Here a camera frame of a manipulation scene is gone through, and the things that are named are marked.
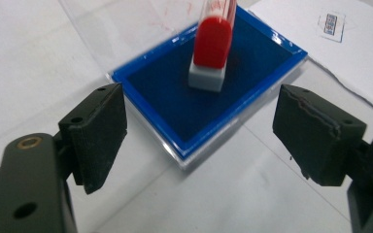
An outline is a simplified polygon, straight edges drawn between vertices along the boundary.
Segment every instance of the white base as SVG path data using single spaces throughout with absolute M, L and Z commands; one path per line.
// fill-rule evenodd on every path
M 197 66 L 193 64 L 193 60 L 190 62 L 188 76 L 188 85 L 190 87 L 220 92 L 224 77 L 225 66 L 221 69 L 214 69 Z

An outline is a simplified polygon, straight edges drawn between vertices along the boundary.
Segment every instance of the white sticker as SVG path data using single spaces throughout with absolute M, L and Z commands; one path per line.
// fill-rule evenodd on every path
M 326 39 L 342 42 L 344 34 L 345 15 L 331 12 L 322 11 L 318 20 L 317 34 Z

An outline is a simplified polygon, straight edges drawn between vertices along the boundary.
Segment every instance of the screw hole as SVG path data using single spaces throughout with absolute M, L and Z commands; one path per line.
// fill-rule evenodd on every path
M 343 122 L 344 122 L 345 124 L 353 124 L 353 121 L 350 120 L 350 119 L 344 119 Z
M 72 118 L 71 119 L 71 122 L 73 123 L 79 123 L 81 121 L 83 121 L 84 119 L 82 117 L 75 117 L 75 118 Z
M 17 208 L 16 211 L 14 211 L 14 218 L 22 219 L 22 218 L 28 217 L 35 212 L 37 207 L 38 206 L 32 202 L 24 204 L 21 207 Z
M 36 146 L 41 144 L 41 142 L 42 142 L 42 138 L 40 137 L 30 137 L 30 138 L 26 138 L 20 141 L 17 144 L 17 147 L 21 150 L 27 150 L 27 149 L 35 148 Z

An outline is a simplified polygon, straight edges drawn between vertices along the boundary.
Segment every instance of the white paper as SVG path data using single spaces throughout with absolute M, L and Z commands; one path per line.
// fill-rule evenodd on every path
M 357 0 L 262 0 L 250 11 L 373 105 L 372 7 Z M 326 14 L 343 23 L 336 37 L 319 32 Z

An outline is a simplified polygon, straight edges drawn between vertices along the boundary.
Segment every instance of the white table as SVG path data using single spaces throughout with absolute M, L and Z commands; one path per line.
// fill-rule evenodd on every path
M 256 0 L 241 0 L 249 7 Z M 373 1 L 365 1 L 373 6 Z M 107 84 L 54 0 L 0 1 L 0 159 L 22 135 L 57 123 Z M 373 108 L 311 61 L 292 83 L 368 124 Z M 86 196 L 70 179 L 80 232 L 351 232 L 346 190 L 306 181 L 272 133 L 277 98 L 209 159 L 184 173 L 131 113 L 128 135 L 104 187 Z

